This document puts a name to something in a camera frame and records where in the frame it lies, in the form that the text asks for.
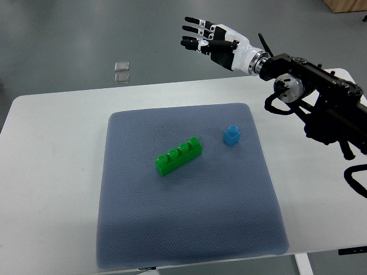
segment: concrete floor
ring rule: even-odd
[[[274,54],[344,68],[367,91],[366,14],[333,14],[321,0],[0,0],[0,126],[18,96],[115,87],[117,61],[130,62],[131,80],[124,85],[242,76],[180,46],[185,16],[223,23],[260,48],[261,32]],[[310,253],[309,258],[316,275],[367,270],[364,254],[338,256],[332,251]],[[162,274],[298,272],[294,259],[286,256]]]

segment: robotic hand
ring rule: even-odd
[[[204,38],[183,36],[181,45],[188,50],[196,50],[228,70],[242,70],[255,76],[260,72],[262,63],[268,53],[250,45],[249,40],[242,34],[226,27],[216,25],[206,20],[185,17],[185,21],[200,25],[205,29],[183,26],[183,30],[198,33]]]
[[[209,55],[228,70],[259,75],[265,81],[275,79],[274,93],[265,101],[266,110],[278,115],[296,114],[305,123],[306,137],[325,145],[339,142],[347,160],[355,157],[349,143],[367,155],[367,107],[360,103],[363,90],[358,85],[336,77],[335,73],[327,73],[321,69],[321,64],[315,66],[287,54],[273,56],[261,34],[259,37],[266,52],[254,48],[246,37],[224,25],[192,17],[185,17],[185,21],[205,29],[183,26],[183,30],[206,38],[183,36],[181,45],[186,49]],[[319,96],[314,106],[302,100],[315,90]],[[273,107],[276,98],[289,110]],[[366,188],[352,177],[352,173],[365,170],[367,164],[349,167],[344,178],[357,193],[367,198]]]

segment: blue lego brick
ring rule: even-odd
[[[235,125],[231,125],[228,127],[228,130],[224,131],[223,140],[228,146],[233,146],[239,142],[240,137],[241,133],[239,128]]]

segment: blue foam pad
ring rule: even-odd
[[[229,147],[223,132],[237,125]],[[197,136],[202,155],[161,177],[155,159]],[[145,109],[108,122],[97,226],[100,268],[284,254],[282,215],[245,104]]]

